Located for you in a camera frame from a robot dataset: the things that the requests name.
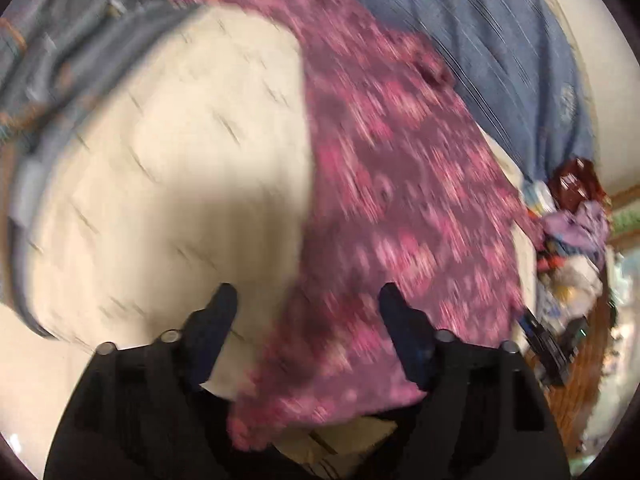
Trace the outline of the purple pink floral garment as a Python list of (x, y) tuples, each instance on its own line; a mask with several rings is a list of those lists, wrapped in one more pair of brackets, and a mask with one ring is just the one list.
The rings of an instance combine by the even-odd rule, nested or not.
[(230, 414), (233, 444), (420, 400), (378, 314), (386, 283), (471, 344), (508, 339), (523, 310), (512, 228), (532, 224), (427, 38), (356, 0), (186, 1), (295, 35), (314, 151), (299, 276)]

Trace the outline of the cream leaf-print bed sheet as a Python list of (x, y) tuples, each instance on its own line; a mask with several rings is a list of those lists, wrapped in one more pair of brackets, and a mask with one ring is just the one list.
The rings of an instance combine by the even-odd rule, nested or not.
[[(235, 4), (196, 3), (58, 156), (27, 293), (55, 336), (131, 347), (233, 284), (239, 312), (205, 382), (233, 410), (299, 276), (314, 151), (295, 35)], [(300, 460), (308, 431), (328, 428), (340, 452), (363, 450), (386, 433), (373, 414), (288, 427), (268, 445)]]

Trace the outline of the lilac purple cloth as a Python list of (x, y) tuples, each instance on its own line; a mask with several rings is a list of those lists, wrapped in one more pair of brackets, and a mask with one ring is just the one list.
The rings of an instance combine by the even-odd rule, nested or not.
[(595, 200), (582, 202), (575, 212), (566, 209), (541, 218), (548, 237), (588, 257), (599, 268), (604, 265), (610, 224), (604, 207)]

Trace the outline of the dark red glossy bag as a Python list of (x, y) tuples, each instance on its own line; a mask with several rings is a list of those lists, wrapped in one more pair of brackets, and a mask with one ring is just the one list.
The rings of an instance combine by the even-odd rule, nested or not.
[(605, 205), (608, 200), (594, 163), (581, 157), (569, 160), (556, 170), (548, 189), (559, 208), (570, 212), (576, 212), (583, 202)]

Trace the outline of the blue plaid pillow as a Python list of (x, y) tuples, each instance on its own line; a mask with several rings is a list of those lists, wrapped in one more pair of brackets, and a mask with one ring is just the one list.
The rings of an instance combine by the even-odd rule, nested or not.
[(379, 20), (423, 32), (475, 121), (529, 180), (593, 159), (582, 78), (544, 0), (358, 0)]

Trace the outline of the grey blue quilt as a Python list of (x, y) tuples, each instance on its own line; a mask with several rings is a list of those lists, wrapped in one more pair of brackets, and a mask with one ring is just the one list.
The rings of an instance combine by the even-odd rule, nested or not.
[(1, 300), (50, 338), (27, 298), (27, 256), (58, 156), (166, 32), (169, 0), (11, 0), (1, 14)]

